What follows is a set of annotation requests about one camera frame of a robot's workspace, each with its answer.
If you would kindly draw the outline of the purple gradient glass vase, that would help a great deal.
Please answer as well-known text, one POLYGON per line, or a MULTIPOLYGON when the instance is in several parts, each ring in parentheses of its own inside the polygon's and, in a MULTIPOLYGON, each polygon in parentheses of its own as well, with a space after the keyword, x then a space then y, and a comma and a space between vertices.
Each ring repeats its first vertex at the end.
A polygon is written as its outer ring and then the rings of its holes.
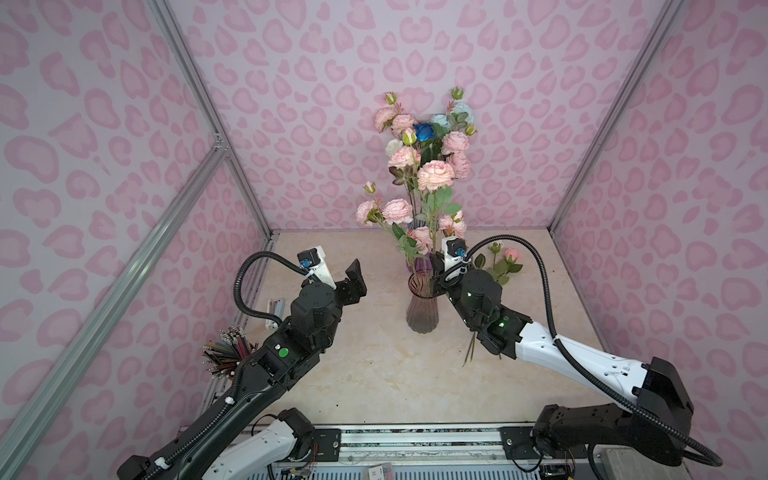
POLYGON ((429 256, 417 256, 406 260, 406 266, 411 274, 431 274, 433 265, 429 256))

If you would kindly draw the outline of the dark red glass vase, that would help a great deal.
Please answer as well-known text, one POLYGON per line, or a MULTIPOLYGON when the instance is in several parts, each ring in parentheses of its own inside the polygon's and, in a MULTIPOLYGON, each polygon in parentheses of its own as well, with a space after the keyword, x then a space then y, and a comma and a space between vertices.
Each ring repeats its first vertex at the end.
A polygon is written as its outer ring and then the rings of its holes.
POLYGON ((413 273, 408 280, 412 298, 406 311, 408 326, 419 334, 432 332, 439 323, 437 297, 432 273, 413 273))

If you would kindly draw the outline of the pink peony stem pile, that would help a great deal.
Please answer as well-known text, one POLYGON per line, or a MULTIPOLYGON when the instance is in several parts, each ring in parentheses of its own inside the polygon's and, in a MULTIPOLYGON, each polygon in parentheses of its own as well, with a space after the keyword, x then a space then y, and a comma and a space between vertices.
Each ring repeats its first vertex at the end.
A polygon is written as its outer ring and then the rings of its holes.
POLYGON ((451 215, 460 210, 452 202, 452 186, 456 178, 454 170, 433 151, 435 140, 430 145, 416 142, 414 128, 406 130, 399 140, 404 146, 389 157, 388 167, 393 183, 405 188, 403 199, 413 207, 414 220, 408 225, 408 230, 416 228, 417 221, 435 228, 441 214, 451 215))

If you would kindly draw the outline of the white rose stem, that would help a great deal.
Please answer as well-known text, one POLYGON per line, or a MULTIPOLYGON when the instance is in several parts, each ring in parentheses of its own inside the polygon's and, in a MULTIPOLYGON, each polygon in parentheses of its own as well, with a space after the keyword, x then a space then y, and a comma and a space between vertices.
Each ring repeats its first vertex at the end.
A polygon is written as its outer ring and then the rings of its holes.
POLYGON ((388 157, 392 157, 397 151, 404 146, 404 143, 399 139, 390 140, 385 147, 385 154, 388 157))

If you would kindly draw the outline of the pink peony stem with bud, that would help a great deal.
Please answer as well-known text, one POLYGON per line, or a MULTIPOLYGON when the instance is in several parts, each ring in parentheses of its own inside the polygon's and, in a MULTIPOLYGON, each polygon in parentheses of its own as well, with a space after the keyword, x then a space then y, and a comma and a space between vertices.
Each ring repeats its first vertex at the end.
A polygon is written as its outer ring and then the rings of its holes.
POLYGON ((452 131, 442 140, 441 153, 452 166, 456 178, 469 176, 471 163, 467 156, 469 137, 461 131, 452 131))

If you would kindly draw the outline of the light blue rose stem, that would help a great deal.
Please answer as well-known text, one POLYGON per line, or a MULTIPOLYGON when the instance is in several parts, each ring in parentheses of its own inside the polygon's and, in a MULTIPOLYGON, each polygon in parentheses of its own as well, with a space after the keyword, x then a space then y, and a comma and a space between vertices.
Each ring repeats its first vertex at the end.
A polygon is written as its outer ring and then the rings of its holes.
POLYGON ((474 112, 464 101, 464 89, 454 87, 450 93, 450 102, 444 113, 435 114, 430 119, 434 136, 442 139, 451 132, 461 132, 469 137, 476 133, 474 112))

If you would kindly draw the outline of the pink peony stem two blooms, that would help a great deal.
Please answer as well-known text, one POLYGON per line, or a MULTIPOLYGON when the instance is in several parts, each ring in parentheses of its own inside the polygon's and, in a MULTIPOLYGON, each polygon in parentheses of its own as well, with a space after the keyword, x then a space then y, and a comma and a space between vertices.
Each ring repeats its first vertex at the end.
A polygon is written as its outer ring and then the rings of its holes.
POLYGON ((441 214, 435 228, 431 228, 422 221, 417 221, 417 224, 416 228, 409 230, 409 234, 417 240, 417 246, 421 250, 422 256, 442 254, 443 238, 458 236, 465 240, 467 222, 462 210, 451 215, 441 214))

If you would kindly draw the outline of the pink peony stem with leaves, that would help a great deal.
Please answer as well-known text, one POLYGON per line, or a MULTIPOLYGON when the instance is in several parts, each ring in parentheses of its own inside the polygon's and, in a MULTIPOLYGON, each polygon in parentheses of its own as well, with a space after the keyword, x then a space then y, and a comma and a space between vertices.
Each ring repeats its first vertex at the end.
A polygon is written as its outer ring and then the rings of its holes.
POLYGON ((417 240, 409 234, 408 225, 414 220, 411 203, 403 198, 383 202, 377 194, 376 184, 366 182, 364 191, 370 196, 356 210, 356 220, 361 225, 376 225, 390 234, 404 254, 411 273, 416 272, 416 261, 422 256, 417 240))

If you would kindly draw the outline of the large pink peony stem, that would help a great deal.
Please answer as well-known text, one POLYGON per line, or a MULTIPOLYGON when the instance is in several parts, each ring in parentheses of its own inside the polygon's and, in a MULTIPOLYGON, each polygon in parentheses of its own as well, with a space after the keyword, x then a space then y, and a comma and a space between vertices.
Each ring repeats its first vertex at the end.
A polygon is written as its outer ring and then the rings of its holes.
POLYGON ((417 120, 412 115, 404 112, 394 92, 386 92, 384 94, 384 101, 385 105, 374 115, 374 128, 379 133, 389 129, 394 137, 401 138, 406 130, 413 129, 416 126, 417 120))

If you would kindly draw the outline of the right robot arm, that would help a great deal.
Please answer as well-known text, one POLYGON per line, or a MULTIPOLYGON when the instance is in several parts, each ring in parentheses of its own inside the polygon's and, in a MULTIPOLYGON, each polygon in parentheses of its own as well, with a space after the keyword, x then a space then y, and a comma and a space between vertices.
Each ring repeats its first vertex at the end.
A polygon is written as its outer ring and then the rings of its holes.
POLYGON ((448 297, 460 318, 492 355, 555 371, 608 398, 608 403, 569 408, 545 406, 528 444, 554 456, 574 447, 625 446, 670 467, 687 448, 674 431, 689 434, 693 405, 673 365, 615 356, 562 336, 501 302, 502 288, 482 270, 458 259, 430 257, 436 292, 448 297))

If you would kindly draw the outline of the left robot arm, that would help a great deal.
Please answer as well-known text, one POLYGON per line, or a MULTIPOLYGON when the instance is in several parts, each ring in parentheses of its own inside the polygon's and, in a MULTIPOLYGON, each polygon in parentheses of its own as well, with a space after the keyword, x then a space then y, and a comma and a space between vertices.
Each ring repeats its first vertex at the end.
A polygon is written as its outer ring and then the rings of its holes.
POLYGON ((120 479, 201 479, 206 473, 221 473, 220 455, 252 420, 319 363, 333 345, 343 308, 367 294, 359 260, 346 269, 344 280, 323 281, 317 268, 309 268, 308 251, 300 254, 298 265, 272 252, 257 252, 241 266, 236 286, 260 258, 273 258, 309 276, 291 303, 290 315, 236 365, 232 383, 221 398, 152 455, 133 455, 124 461, 117 472, 120 479))

